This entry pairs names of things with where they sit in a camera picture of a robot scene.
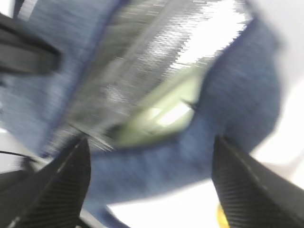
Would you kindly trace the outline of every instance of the yellow object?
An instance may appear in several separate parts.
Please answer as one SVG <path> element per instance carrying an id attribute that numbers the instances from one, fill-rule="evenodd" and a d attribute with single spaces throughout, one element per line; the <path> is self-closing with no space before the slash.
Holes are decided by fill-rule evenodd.
<path id="1" fill-rule="evenodd" d="M 219 205 L 217 212 L 218 224 L 220 228 L 229 228 L 229 224 L 223 208 Z"/>

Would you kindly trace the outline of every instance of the white background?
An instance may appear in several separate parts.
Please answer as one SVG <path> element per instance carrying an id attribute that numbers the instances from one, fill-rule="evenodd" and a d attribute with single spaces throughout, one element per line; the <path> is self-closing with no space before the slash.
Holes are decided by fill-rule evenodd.
<path id="1" fill-rule="evenodd" d="M 304 165 L 294 163 L 301 163 L 304 149 L 304 1 L 252 2 L 281 41 L 276 63 L 284 85 L 284 107 L 277 129 L 256 149 L 255 157 L 277 164 L 277 172 L 304 188 Z M 0 11 L 10 14 L 10 0 L 0 0 Z M 24 152 L 4 130 L 0 131 L 0 150 Z M 205 181 L 160 198 L 113 205 L 112 209 L 132 228 L 218 228 L 217 204 L 212 183 Z"/>

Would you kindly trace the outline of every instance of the jeans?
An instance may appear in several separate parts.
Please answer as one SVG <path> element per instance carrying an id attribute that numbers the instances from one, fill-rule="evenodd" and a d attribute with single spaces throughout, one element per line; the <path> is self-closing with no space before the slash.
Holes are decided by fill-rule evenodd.
<path id="1" fill-rule="evenodd" d="M 50 140 L 103 28 L 122 3 L 38 1 L 25 24 L 64 54 L 62 66 L 48 77 L 8 76 L 2 114 L 7 129 L 31 151 L 40 151 Z M 210 177 L 215 135 L 251 152 L 271 133 L 279 115 L 275 49 L 272 33 L 258 18 L 253 20 L 208 71 L 185 131 L 154 146 L 92 153 L 85 209 L 109 226 L 123 227 L 105 205 L 163 194 Z"/>

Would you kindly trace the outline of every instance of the white surface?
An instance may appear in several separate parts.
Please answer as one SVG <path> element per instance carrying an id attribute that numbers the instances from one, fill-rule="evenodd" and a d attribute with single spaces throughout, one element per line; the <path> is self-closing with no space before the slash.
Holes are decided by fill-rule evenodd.
<path id="1" fill-rule="evenodd" d="M 9 0 L 0 1 L 0 11 L 9 14 Z M 262 162 L 286 165 L 304 149 L 304 1 L 254 2 L 283 43 L 277 66 L 286 91 L 291 91 L 276 131 L 256 149 L 255 157 Z M 24 151 L 7 133 L 0 133 L 0 145 L 0 150 Z M 304 188 L 303 173 L 304 164 L 294 174 L 285 174 L 290 181 Z M 215 217 L 217 204 L 214 187 L 206 181 L 163 197 L 113 205 L 111 208 L 132 228 L 218 228 Z"/>

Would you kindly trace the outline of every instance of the blue denim fabric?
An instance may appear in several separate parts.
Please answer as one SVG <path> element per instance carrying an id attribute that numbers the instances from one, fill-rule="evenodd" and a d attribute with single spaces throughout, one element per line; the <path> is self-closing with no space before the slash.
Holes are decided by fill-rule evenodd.
<path id="1" fill-rule="evenodd" d="M 216 135 L 251 152 L 272 132 L 279 115 L 276 47 L 272 33 L 254 19 L 208 72 L 184 132 L 152 147 L 92 153 L 85 208 L 103 219 L 106 204 L 155 196 L 210 177 Z"/>
<path id="2" fill-rule="evenodd" d="M 126 0 L 39 0 L 25 25 L 63 54 L 48 76 L 5 78 L 2 121 L 32 152 L 42 151 L 85 75 L 102 32 Z"/>
<path id="3" fill-rule="evenodd" d="M 38 1 L 26 24 L 64 53 L 63 64 L 49 77 L 9 76 L 2 116 L 7 129 L 31 151 L 41 151 L 59 124 L 105 24 L 122 2 Z M 196 114 L 184 132 L 152 147 L 92 153 L 85 209 L 108 227 L 125 227 L 105 205 L 163 194 L 210 177 L 215 135 L 252 151 L 271 133 L 279 114 L 275 48 L 267 27 L 252 21 L 208 72 Z"/>

